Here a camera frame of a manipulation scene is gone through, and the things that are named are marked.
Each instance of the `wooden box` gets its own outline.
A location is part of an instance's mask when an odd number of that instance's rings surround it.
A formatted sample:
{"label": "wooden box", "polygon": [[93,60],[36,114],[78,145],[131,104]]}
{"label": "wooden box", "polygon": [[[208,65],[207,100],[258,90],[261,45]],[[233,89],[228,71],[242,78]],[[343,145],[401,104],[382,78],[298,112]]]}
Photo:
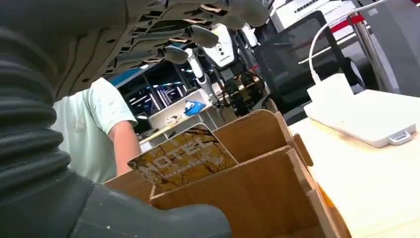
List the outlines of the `wooden box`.
{"label": "wooden box", "polygon": [[239,165],[166,193],[152,189],[133,172],[107,185],[159,209],[216,206],[228,218],[235,238],[351,237],[313,180],[307,168],[312,160],[300,136],[290,134],[281,114],[258,110],[214,134]]}

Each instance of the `red stripe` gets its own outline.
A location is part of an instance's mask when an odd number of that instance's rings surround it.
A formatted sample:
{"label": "red stripe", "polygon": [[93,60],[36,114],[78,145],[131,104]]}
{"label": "red stripe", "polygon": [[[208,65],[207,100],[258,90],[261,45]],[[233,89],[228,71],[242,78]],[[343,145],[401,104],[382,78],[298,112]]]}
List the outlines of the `red stripe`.
{"label": "red stripe", "polygon": [[[365,19],[363,18],[362,15],[357,15],[357,16],[354,16],[354,17],[351,18],[351,21],[352,21],[353,24],[358,23],[358,22],[362,22],[364,20]],[[337,32],[337,31],[339,31],[339,30],[341,30],[344,27],[349,26],[349,25],[350,25],[349,21],[344,20],[344,21],[338,23],[337,25],[331,27],[331,32],[332,33]]]}

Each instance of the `wooden divider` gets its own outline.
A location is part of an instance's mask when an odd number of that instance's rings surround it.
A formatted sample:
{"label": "wooden divider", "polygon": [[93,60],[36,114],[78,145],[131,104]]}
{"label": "wooden divider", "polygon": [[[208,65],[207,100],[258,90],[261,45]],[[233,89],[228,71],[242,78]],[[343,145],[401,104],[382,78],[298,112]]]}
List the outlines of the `wooden divider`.
{"label": "wooden divider", "polygon": [[214,135],[239,163],[287,145],[276,116],[268,110],[251,112]]}
{"label": "wooden divider", "polygon": [[210,204],[223,211],[234,238],[285,236],[320,225],[288,152],[290,146],[243,162],[149,201],[159,209]]}

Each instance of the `blue object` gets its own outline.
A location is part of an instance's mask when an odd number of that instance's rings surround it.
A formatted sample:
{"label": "blue object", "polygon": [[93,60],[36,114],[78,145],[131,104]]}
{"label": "blue object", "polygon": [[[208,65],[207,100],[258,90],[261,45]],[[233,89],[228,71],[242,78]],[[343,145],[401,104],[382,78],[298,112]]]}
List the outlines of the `blue object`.
{"label": "blue object", "polygon": [[184,114],[187,116],[192,116],[199,113],[206,105],[197,101],[189,101],[185,104]]}

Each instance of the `light green t-shirt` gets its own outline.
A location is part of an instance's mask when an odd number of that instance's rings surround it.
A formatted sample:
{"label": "light green t-shirt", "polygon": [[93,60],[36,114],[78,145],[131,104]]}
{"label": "light green t-shirt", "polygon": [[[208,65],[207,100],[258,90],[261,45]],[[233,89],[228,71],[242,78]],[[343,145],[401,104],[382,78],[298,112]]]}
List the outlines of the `light green t-shirt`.
{"label": "light green t-shirt", "polygon": [[57,121],[52,129],[63,134],[59,148],[71,156],[70,168],[102,183],[116,176],[111,128],[136,120],[118,90],[100,78],[89,89],[54,104]]}

